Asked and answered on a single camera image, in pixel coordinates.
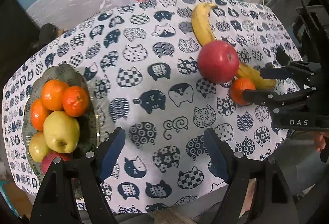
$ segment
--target red apple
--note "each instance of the red apple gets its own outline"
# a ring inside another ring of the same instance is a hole
[[[41,162],[41,170],[43,174],[46,174],[51,162],[54,160],[55,157],[61,157],[64,161],[72,159],[70,154],[60,154],[54,151],[50,151],[45,155]]]
[[[222,40],[203,46],[197,63],[200,74],[216,84],[232,80],[239,69],[239,57],[235,49]]]

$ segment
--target human hand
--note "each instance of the human hand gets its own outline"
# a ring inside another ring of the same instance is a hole
[[[326,147],[326,141],[324,140],[324,137],[329,138],[329,132],[313,132],[313,140],[314,140],[314,145],[315,145],[315,150],[317,152],[320,152]]]

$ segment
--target apple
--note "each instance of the apple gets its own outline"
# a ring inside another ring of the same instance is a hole
[[[35,162],[41,162],[43,157],[50,152],[43,132],[40,131],[33,135],[29,144],[29,152]]]
[[[240,62],[229,43],[215,40],[202,47],[197,63],[203,77],[216,84],[223,84],[235,77]]]
[[[72,153],[78,145],[78,121],[64,111],[54,111],[43,123],[43,133],[48,147],[58,153]]]
[[[42,170],[43,174],[46,174],[51,162],[54,160],[55,157],[61,157],[63,159],[63,161],[72,159],[70,154],[60,154],[60,153],[56,153],[54,151],[50,151],[49,153],[47,153],[45,155],[45,157],[42,159],[42,162],[41,162],[41,170]]]

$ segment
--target cat print tablecloth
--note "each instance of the cat print tablecloth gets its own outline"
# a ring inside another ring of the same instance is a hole
[[[101,187],[116,213],[149,212],[197,199],[224,185],[203,144],[212,127],[222,141],[249,158],[264,159],[286,138],[273,128],[266,107],[239,107],[231,82],[202,78],[201,49],[191,26],[200,2],[210,12],[217,39],[230,43],[241,61],[261,69],[281,47],[301,60],[287,31],[262,5],[234,0],[152,0],[99,13],[52,41],[23,64],[3,91],[3,135],[17,186],[36,195],[39,182],[22,140],[24,105],[34,81],[52,65],[70,64],[93,91],[101,136],[115,127],[126,144]],[[278,93],[298,90],[279,80]],[[83,199],[78,207],[85,210]]]

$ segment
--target fruit pile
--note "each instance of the fruit pile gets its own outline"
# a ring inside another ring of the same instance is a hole
[[[56,79],[42,88],[41,98],[31,106],[31,123],[38,132],[32,137],[29,152],[35,162],[41,162],[46,173],[52,160],[71,159],[78,145],[80,127],[75,117],[86,113],[89,97],[79,86],[72,86]]]
[[[237,77],[230,87],[230,96],[238,105],[248,105],[242,97],[244,90],[272,90],[276,80],[263,79],[259,71],[239,61],[232,45],[216,40],[208,20],[212,8],[217,8],[217,5],[199,3],[192,12],[193,32],[202,46],[197,60],[199,71],[203,77],[216,84],[224,84]]]

